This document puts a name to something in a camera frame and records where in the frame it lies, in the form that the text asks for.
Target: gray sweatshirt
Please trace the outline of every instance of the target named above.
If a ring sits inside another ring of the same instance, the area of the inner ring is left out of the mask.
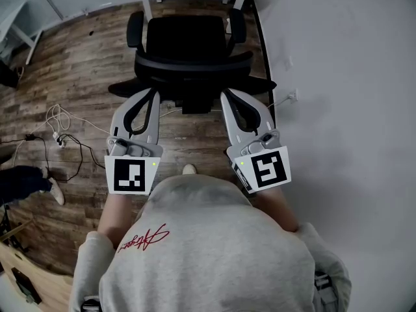
[[[331,277],[332,307],[316,270]],[[93,295],[104,312],[346,311],[350,289],[311,224],[288,233],[231,183],[183,175],[157,185],[116,251],[106,236],[87,235],[70,311]]]

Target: chair seat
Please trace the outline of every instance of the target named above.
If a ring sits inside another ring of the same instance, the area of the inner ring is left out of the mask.
[[[146,53],[174,60],[211,60],[226,56],[222,18],[169,16],[148,24]]]

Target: desk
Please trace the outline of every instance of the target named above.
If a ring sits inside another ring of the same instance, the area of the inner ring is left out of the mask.
[[[35,40],[32,40],[29,36],[27,36],[16,24],[14,24],[14,20],[20,13],[20,10],[23,8],[25,3],[22,3],[18,8],[13,10],[1,23],[0,23],[0,43],[5,39],[7,33],[10,29],[16,34],[17,37],[19,37],[21,40],[23,40],[31,50],[29,51],[29,55],[26,59],[26,65],[28,65],[32,59],[34,49],[36,48],[36,45],[39,42],[40,35],[42,34],[42,30],[39,31],[39,33],[36,35]]]

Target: person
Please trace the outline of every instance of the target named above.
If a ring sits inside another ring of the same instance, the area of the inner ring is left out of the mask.
[[[133,225],[131,198],[108,195],[79,248],[70,311],[346,311],[345,266],[280,188],[255,208],[230,182],[183,173]]]
[[[23,77],[24,71],[24,67],[17,67],[11,70],[0,59],[0,84],[9,86],[11,88],[17,88],[21,78]]]
[[[48,178],[46,168],[19,165],[0,170],[0,200],[2,205],[23,200],[34,192],[49,192],[60,205],[65,204],[64,195],[53,178]]]

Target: jeans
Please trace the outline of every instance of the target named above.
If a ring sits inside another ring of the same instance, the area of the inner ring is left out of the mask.
[[[18,86],[19,76],[0,60],[0,84],[15,88]]]
[[[52,184],[33,166],[15,166],[0,171],[0,201],[3,203],[27,198],[39,190],[50,191]]]

